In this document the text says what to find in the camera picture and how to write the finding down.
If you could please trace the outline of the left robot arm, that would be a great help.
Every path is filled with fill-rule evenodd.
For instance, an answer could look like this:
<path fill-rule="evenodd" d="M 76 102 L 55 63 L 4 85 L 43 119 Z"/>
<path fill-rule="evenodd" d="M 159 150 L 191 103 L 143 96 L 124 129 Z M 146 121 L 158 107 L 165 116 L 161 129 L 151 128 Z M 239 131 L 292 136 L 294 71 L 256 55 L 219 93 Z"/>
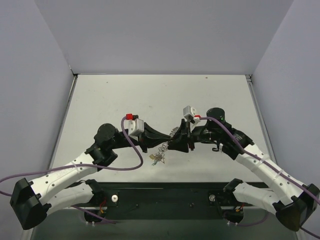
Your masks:
<path fill-rule="evenodd" d="M 94 143 L 85 152 L 66 165 L 52 168 L 38 178 L 22 178 L 15 183 L 9 203 L 23 230 L 38 226 L 48 215 L 63 208 L 100 204 L 104 193 L 99 184 L 95 180 L 81 182 L 82 178 L 111 169 L 111 163 L 118 157 L 115 149 L 132 147 L 137 151 L 141 148 L 146 153 L 168 142 L 171 136 L 135 119 L 121 130 L 104 123 L 93 139 Z"/>

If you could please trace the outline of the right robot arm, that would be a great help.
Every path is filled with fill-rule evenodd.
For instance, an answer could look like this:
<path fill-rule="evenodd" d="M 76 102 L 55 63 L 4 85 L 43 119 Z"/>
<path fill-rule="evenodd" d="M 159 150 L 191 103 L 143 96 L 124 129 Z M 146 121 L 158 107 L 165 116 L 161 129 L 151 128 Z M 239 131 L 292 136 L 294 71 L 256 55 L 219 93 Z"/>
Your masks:
<path fill-rule="evenodd" d="M 287 229 L 297 232 L 320 204 L 320 190 L 314 184 L 306 185 L 289 175 L 264 154 L 245 133 L 226 122 L 225 111 L 214 107 L 205 116 L 196 114 L 187 106 L 184 118 L 168 149 L 188 153 L 196 143 L 214 144 L 221 152 L 255 174 L 270 190 L 253 187 L 240 179 L 225 186 L 238 202 L 261 208 L 276 216 Z"/>

